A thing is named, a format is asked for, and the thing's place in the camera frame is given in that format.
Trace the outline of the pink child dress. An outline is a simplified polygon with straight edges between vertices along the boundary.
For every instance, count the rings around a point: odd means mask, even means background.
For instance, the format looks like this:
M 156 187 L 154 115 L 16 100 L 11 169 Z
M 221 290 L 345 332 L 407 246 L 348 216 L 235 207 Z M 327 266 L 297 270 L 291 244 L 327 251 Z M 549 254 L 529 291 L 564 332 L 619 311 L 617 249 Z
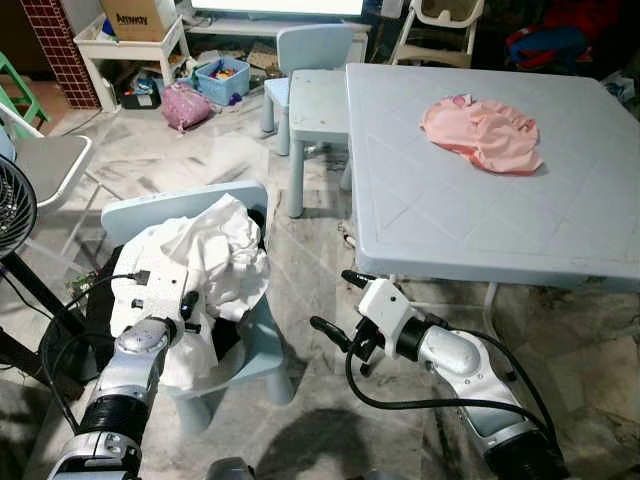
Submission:
M 532 116 L 471 93 L 434 102 L 422 115 L 419 129 L 435 146 L 484 172 L 530 177 L 544 164 L 538 152 L 540 131 Z

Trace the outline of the light blue child chair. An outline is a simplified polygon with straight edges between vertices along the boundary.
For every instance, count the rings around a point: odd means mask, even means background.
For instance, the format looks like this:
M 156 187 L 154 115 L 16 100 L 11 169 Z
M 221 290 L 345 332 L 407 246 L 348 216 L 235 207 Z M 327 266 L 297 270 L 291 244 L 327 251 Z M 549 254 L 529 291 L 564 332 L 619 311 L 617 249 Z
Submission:
M 268 192 L 252 180 L 116 202 L 102 225 L 118 244 L 114 279 L 146 283 L 145 266 L 186 266 L 189 291 L 200 294 L 193 321 L 146 317 L 116 335 L 125 356 L 106 372 L 110 385 L 140 380 L 141 389 L 172 399 L 184 434 L 209 428 L 212 399 L 234 385 L 262 380 L 271 402 L 294 398 L 284 342 L 266 297 Z
M 265 136 L 279 133 L 282 128 L 276 125 L 275 111 L 288 113 L 289 78 L 294 70 L 333 70 L 342 68 L 348 61 L 349 49 L 355 41 L 355 31 L 346 24 L 311 24 L 280 29 L 275 36 L 276 63 L 280 76 L 265 79 L 264 105 L 260 131 Z

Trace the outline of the large light blue table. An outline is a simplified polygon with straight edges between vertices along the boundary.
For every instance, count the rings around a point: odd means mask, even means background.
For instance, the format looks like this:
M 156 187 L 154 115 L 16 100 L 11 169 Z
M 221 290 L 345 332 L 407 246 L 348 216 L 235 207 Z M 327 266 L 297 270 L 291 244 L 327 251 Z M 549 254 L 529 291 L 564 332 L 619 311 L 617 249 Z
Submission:
M 640 289 L 640 125 L 588 77 L 355 63 L 349 165 L 362 273 Z M 431 104 L 471 93 L 529 114 L 534 175 L 476 169 L 421 131 Z

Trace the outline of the small light blue table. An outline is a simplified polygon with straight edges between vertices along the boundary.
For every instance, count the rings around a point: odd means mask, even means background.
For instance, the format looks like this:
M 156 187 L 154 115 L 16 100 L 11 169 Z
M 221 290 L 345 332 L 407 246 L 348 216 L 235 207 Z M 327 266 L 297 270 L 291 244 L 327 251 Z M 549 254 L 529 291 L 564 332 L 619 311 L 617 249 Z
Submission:
M 288 159 L 291 188 L 287 195 L 289 218 L 303 214 L 302 188 L 305 145 L 349 142 L 346 70 L 294 70 L 289 88 Z

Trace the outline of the grey folding chair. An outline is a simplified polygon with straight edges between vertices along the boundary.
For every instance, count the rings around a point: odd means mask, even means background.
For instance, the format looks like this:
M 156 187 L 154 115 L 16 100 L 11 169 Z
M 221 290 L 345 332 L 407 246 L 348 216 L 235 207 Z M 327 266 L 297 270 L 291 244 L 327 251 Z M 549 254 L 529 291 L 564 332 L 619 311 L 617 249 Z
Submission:
M 12 116 L 15 122 L 23 120 L 0 105 L 0 113 Z M 22 170 L 35 192 L 37 218 L 40 214 L 56 212 L 68 201 L 79 182 L 84 178 L 95 184 L 95 189 L 79 211 L 76 224 L 67 234 L 63 247 L 58 252 L 28 238 L 23 246 L 33 251 L 45 253 L 51 259 L 63 262 L 69 269 L 78 273 L 87 273 L 88 269 L 74 262 L 72 243 L 90 214 L 90 206 L 104 191 L 101 180 L 87 173 L 93 160 L 93 142 L 82 134 L 64 134 L 64 136 L 36 136 L 33 138 L 10 138 L 0 128 L 0 154 L 9 157 Z

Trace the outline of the pink bag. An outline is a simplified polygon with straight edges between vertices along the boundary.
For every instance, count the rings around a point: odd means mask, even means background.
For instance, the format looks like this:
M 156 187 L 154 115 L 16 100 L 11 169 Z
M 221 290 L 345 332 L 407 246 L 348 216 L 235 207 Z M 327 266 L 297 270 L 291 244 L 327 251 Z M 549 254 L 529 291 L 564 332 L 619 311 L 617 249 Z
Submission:
M 187 83 L 174 83 L 161 92 L 161 114 L 174 131 L 186 133 L 212 115 L 214 105 Z

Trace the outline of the blue toy storage box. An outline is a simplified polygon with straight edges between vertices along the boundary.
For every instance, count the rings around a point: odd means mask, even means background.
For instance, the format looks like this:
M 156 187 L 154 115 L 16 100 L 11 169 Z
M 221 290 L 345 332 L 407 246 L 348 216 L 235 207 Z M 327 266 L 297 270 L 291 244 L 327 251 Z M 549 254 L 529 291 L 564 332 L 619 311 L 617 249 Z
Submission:
M 250 92 L 250 64 L 236 58 L 219 58 L 202 64 L 191 77 L 192 86 L 216 105 L 232 105 Z

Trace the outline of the white low shelf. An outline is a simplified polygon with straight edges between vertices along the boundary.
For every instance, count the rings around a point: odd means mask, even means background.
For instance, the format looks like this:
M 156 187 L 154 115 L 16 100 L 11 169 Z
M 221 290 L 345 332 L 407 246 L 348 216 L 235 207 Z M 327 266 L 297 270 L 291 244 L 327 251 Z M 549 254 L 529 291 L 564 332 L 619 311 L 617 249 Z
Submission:
M 99 38 L 105 14 L 97 15 L 95 20 L 73 37 L 78 47 L 84 67 L 95 88 L 101 110 L 104 113 L 116 113 L 120 109 L 115 100 L 114 88 L 102 76 L 99 63 L 102 60 L 154 61 L 160 67 L 165 86 L 175 81 L 175 69 L 179 61 L 170 60 L 174 51 L 180 52 L 180 58 L 189 58 L 189 46 L 186 40 L 186 27 L 182 19 L 175 20 L 168 28 L 163 40 L 156 42 L 101 40 Z

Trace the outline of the white high chair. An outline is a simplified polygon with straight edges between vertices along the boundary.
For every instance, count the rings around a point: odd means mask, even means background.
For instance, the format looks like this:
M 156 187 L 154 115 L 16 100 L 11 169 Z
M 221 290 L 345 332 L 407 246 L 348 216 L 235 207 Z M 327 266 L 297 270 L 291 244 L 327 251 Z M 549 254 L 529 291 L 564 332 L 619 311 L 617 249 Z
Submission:
M 390 65 L 403 61 L 424 61 L 470 68 L 474 58 L 477 20 L 484 13 L 485 0 L 407 0 L 401 31 L 396 46 L 390 51 Z M 422 26 L 462 29 L 463 41 L 458 47 L 422 47 L 410 44 L 410 32 Z

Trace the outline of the green plastic stool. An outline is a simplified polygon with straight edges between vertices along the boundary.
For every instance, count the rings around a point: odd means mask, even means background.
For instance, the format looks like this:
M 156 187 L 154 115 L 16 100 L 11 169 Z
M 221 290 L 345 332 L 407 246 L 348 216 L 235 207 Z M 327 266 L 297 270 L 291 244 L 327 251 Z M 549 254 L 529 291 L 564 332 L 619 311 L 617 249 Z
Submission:
M 50 123 L 50 115 L 4 52 L 0 52 L 0 105 L 23 120 L 15 122 L 12 116 L 0 111 L 0 128 L 10 138 L 44 136 L 42 128 Z

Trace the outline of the red mosaic tile pillar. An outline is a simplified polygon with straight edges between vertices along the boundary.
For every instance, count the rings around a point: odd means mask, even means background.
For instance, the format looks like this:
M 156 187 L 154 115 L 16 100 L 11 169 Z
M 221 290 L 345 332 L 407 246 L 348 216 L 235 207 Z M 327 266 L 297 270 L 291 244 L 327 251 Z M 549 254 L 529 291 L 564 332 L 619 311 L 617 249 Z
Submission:
M 35 31 L 42 54 L 49 61 L 70 108 L 99 110 L 99 96 L 93 87 L 90 70 L 74 41 L 76 31 L 63 0 L 17 0 Z

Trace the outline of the bright white screen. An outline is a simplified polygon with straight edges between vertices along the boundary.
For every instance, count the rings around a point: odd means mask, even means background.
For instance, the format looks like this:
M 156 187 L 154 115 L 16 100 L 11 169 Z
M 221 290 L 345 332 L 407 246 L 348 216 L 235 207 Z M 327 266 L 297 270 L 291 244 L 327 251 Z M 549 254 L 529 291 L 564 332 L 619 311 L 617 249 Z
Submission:
M 357 17 L 365 0 L 188 0 L 197 10 Z

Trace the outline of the cardboard box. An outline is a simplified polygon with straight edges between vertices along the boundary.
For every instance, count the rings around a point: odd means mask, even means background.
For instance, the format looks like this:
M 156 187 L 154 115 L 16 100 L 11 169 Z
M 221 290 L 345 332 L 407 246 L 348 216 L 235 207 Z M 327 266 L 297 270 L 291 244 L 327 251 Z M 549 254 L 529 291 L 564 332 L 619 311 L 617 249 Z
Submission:
M 178 22 L 174 0 L 99 0 L 120 41 L 161 42 Z

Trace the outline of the blue and red backpack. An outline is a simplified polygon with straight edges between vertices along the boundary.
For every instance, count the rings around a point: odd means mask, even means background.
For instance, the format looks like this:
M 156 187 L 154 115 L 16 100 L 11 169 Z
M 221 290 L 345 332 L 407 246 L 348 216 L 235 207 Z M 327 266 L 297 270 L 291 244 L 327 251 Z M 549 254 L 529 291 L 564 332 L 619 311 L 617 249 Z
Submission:
M 590 40 L 582 29 L 586 6 L 586 0 L 550 0 L 535 26 L 506 38 L 508 60 L 525 70 L 559 67 L 575 73 L 577 64 L 590 58 Z

